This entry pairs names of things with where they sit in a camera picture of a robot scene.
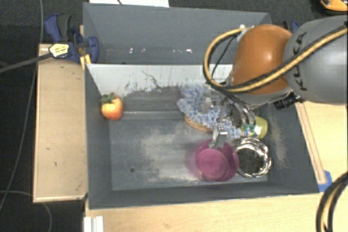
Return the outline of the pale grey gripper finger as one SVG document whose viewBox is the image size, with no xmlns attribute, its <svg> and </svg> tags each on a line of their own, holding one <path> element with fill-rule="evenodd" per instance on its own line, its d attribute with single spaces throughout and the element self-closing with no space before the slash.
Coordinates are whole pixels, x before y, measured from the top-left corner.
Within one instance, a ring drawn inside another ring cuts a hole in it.
<svg viewBox="0 0 348 232">
<path fill-rule="evenodd" d="M 225 130 L 223 124 L 216 123 L 212 136 L 212 140 L 208 143 L 209 148 L 223 148 L 228 138 L 228 132 Z"/>
<path fill-rule="evenodd" d="M 218 106 L 218 98 L 207 96 L 203 98 L 203 102 L 201 104 L 201 113 L 207 114 L 210 109 L 216 108 Z"/>
</svg>

